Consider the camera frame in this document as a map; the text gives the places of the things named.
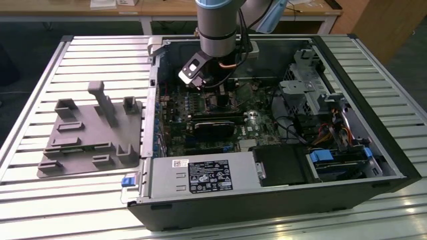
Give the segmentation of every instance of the sticker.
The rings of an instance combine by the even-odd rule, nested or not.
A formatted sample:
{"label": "sticker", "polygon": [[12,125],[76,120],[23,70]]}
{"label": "sticker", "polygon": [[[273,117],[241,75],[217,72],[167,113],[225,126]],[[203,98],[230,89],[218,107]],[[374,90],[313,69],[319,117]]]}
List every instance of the sticker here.
{"label": "sticker", "polygon": [[181,168],[189,166],[189,159],[177,159],[173,160],[173,168]]}
{"label": "sticker", "polygon": [[234,190],[229,160],[190,162],[189,181],[193,194]]}
{"label": "sticker", "polygon": [[119,14],[137,15],[139,13],[137,11],[120,11]]}

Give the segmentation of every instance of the power supply label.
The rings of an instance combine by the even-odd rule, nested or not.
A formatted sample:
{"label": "power supply label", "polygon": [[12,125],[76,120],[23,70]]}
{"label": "power supply label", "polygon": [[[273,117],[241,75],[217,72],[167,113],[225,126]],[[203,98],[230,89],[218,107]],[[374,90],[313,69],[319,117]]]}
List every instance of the power supply label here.
{"label": "power supply label", "polygon": [[234,190],[229,160],[190,162],[189,181],[193,194]]}

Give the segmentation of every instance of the aluminum extrusion table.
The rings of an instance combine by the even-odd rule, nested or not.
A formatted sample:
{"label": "aluminum extrusion table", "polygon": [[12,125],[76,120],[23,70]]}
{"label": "aluminum extrusion table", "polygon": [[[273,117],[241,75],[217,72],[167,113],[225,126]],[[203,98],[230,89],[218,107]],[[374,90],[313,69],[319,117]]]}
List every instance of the aluminum extrusion table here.
{"label": "aluminum extrusion table", "polygon": [[[322,36],[374,111],[423,177],[427,176],[427,114],[358,39]],[[114,102],[147,97],[150,36],[64,37],[0,150],[0,238],[71,239],[399,239],[427,234],[427,178],[354,209],[179,231],[151,232],[126,202],[119,169],[39,179],[58,99],[95,104],[88,82],[103,80]],[[333,87],[338,85],[329,76]]]}

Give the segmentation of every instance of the barcode sticker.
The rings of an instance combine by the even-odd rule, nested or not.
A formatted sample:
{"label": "barcode sticker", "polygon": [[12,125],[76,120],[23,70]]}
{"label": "barcode sticker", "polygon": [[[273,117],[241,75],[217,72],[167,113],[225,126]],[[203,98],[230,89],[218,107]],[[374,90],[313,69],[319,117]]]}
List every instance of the barcode sticker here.
{"label": "barcode sticker", "polygon": [[189,167],[189,159],[173,160],[173,168]]}

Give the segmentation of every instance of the wooden cabinet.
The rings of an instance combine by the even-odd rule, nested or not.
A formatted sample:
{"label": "wooden cabinet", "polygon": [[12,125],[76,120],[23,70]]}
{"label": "wooden cabinet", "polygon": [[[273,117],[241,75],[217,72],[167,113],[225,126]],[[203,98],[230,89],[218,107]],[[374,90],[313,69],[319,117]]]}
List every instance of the wooden cabinet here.
{"label": "wooden cabinet", "polygon": [[331,34],[358,35],[386,64],[427,15],[427,0],[337,0],[343,8]]}

